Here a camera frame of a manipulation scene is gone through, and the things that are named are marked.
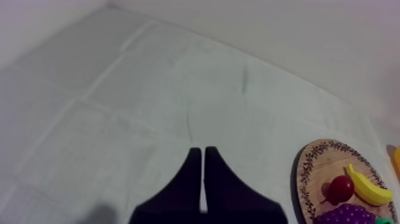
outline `decorative leaf border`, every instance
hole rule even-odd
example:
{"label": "decorative leaf border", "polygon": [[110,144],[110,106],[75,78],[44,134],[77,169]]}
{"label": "decorative leaf border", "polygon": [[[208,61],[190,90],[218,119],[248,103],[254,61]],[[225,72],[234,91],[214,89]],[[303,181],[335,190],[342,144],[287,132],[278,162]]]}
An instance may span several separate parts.
{"label": "decorative leaf border", "polygon": [[[371,166],[371,164],[357,151],[355,151],[353,148],[350,146],[341,143],[339,141],[335,140],[328,140],[328,141],[323,141],[320,144],[313,146],[312,150],[310,153],[307,153],[305,155],[306,161],[303,163],[302,169],[300,171],[300,182],[303,183],[303,185],[300,187],[300,197],[305,201],[305,205],[307,206],[307,212],[310,216],[310,219],[313,220],[315,218],[315,212],[316,209],[314,207],[314,204],[310,200],[310,193],[307,191],[307,185],[308,182],[310,181],[310,174],[313,171],[314,165],[313,162],[314,160],[318,159],[318,157],[322,154],[324,154],[326,151],[329,150],[329,148],[332,148],[334,150],[339,150],[342,152],[350,152],[352,156],[355,156],[358,161],[364,163],[369,169],[370,172],[372,173],[373,178],[377,182],[377,185],[381,188],[387,189],[383,181],[381,180],[380,176],[376,172],[376,170]],[[392,215],[392,220],[395,223],[398,223],[398,218],[395,210],[395,206],[393,201],[391,201],[388,204],[389,211]]]}

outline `wooden plate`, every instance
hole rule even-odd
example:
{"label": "wooden plate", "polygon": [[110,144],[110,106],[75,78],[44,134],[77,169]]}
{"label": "wooden plate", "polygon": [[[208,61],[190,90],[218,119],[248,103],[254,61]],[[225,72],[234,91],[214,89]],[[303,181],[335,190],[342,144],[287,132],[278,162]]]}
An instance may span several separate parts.
{"label": "wooden plate", "polygon": [[[337,207],[329,202],[321,203],[325,200],[323,188],[327,187],[335,177],[344,175],[344,167],[349,163],[353,164],[354,169],[364,174],[372,183],[386,188],[372,165],[360,153],[342,142],[319,139],[303,149],[297,164],[296,183],[300,207],[307,224],[312,224],[313,218]],[[398,223],[393,201],[374,207],[353,195],[347,203],[363,206],[377,217],[389,217]]]}

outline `yellow banana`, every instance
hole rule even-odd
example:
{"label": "yellow banana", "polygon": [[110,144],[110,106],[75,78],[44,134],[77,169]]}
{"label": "yellow banana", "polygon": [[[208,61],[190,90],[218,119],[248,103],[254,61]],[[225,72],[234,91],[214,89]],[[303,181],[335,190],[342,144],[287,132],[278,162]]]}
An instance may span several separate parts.
{"label": "yellow banana", "polygon": [[355,192],[366,202],[381,206],[392,200],[392,191],[375,186],[363,174],[356,172],[351,164],[347,167],[347,173],[354,183]]}

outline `green toy piece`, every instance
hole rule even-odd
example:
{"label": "green toy piece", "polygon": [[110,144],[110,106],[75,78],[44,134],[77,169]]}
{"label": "green toy piece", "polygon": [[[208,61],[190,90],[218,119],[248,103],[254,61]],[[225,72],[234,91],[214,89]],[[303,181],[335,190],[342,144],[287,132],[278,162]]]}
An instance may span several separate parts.
{"label": "green toy piece", "polygon": [[389,218],[378,218],[375,220],[375,224],[394,224],[394,222]]}

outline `white wall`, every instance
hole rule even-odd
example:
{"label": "white wall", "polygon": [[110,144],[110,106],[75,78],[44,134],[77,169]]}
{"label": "white wall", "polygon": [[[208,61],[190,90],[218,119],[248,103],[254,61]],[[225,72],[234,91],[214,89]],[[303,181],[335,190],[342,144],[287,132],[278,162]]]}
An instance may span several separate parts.
{"label": "white wall", "polygon": [[0,69],[108,0],[0,0]]}
{"label": "white wall", "polygon": [[397,0],[114,0],[235,46],[400,125]]}

